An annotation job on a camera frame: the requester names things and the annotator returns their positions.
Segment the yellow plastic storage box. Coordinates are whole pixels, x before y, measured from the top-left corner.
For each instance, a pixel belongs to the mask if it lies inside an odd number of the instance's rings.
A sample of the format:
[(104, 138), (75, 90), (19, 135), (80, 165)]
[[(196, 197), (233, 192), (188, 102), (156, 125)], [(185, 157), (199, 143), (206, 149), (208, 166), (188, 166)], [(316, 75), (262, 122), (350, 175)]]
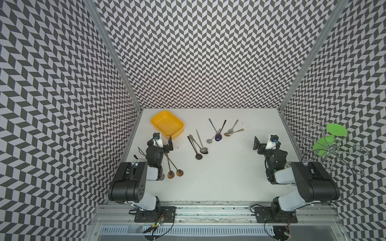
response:
[(184, 132), (183, 121), (168, 110), (163, 110), (151, 118), (151, 124), (166, 138), (176, 139)]

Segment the plain silver spoon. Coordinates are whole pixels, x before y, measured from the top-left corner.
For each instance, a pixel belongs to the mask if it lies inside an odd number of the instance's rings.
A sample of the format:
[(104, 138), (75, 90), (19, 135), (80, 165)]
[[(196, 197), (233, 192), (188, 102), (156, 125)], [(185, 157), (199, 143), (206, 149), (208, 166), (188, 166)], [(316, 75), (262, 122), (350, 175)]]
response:
[(202, 154), (208, 154), (208, 148), (207, 148), (207, 147), (205, 147), (205, 146), (203, 145), (203, 143), (202, 143), (202, 141), (201, 141), (201, 137), (200, 137), (200, 134), (199, 134), (198, 130), (196, 130), (196, 133), (197, 133), (197, 136), (198, 136), (198, 138), (199, 138), (199, 141), (200, 141), (200, 144), (201, 144), (201, 147), (200, 147), (200, 152), (201, 152)]

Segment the purple iridescent spoon dark handle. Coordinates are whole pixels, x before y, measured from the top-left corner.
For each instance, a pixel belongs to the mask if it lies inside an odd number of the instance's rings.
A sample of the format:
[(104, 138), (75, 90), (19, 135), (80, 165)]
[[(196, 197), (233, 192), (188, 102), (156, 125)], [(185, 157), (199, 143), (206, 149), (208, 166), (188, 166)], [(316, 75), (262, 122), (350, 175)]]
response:
[(222, 137), (221, 132), (222, 132), (222, 130), (223, 130), (223, 128), (224, 128), (226, 122), (227, 122), (227, 120), (224, 120), (222, 127), (220, 128), (220, 130), (219, 130), (219, 131), (217, 132), (217, 134), (215, 135), (215, 141), (216, 141), (216, 142), (219, 142), (220, 140), (222, 140), (223, 137)]

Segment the ornate silver gold spoon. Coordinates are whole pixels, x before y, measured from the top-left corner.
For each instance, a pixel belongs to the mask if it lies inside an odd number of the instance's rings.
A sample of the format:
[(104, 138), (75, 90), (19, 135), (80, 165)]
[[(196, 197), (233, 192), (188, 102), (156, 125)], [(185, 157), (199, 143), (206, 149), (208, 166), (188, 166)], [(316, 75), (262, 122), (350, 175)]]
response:
[(198, 142), (194, 139), (194, 137), (193, 137), (192, 135), (189, 135), (189, 137), (190, 137), (190, 139), (191, 139), (195, 144), (198, 145), (198, 147), (200, 148), (200, 152), (201, 152), (202, 154), (208, 154), (208, 153), (209, 153), (209, 152), (208, 152), (208, 148), (206, 148), (206, 147), (201, 147), (201, 146), (198, 144)]

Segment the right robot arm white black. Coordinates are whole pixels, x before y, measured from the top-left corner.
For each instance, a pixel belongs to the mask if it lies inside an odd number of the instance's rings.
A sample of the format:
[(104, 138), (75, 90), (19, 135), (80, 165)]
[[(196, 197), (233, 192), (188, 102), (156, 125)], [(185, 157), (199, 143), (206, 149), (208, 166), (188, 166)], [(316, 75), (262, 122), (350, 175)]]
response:
[(280, 149), (281, 142), (277, 135), (271, 135), (266, 143), (255, 137), (253, 150), (264, 156), (265, 174), (268, 182), (273, 185), (295, 185), (290, 193), (273, 199), (269, 212), (276, 220), (283, 216), (292, 217), (295, 211), (312, 203), (336, 201), (340, 191), (319, 162), (291, 162), (287, 164), (287, 152)]

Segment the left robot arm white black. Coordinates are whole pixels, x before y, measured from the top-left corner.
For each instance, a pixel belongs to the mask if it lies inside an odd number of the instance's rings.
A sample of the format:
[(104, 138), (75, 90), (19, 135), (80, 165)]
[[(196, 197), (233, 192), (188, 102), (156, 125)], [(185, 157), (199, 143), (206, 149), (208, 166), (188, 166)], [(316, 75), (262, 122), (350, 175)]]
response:
[(145, 161), (136, 159), (119, 164), (108, 190), (108, 199), (118, 204), (130, 204), (140, 211), (159, 212), (159, 198), (146, 191), (146, 182), (165, 178), (162, 161), (164, 155), (173, 150), (172, 137), (164, 145), (160, 133), (154, 133), (147, 145)]

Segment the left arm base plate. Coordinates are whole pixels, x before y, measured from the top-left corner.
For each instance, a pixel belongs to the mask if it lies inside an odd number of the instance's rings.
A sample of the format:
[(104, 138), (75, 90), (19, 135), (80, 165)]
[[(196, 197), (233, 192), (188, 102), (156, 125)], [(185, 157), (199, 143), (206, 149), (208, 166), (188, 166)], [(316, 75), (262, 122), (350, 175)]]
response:
[(173, 223), (176, 215), (175, 206), (161, 206), (154, 211), (140, 211), (135, 214), (134, 221), (136, 223), (155, 223), (161, 216), (165, 217), (164, 223)]

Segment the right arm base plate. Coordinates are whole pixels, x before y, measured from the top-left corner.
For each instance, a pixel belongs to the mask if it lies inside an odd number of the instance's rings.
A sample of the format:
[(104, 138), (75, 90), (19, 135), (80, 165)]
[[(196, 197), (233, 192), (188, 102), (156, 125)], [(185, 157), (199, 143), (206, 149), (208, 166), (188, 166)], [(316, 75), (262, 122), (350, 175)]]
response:
[(297, 224), (298, 219), (295, 212), (282, 211), (280, 208), (256, 206), (253, 208), (256, 221), (259, 224)]

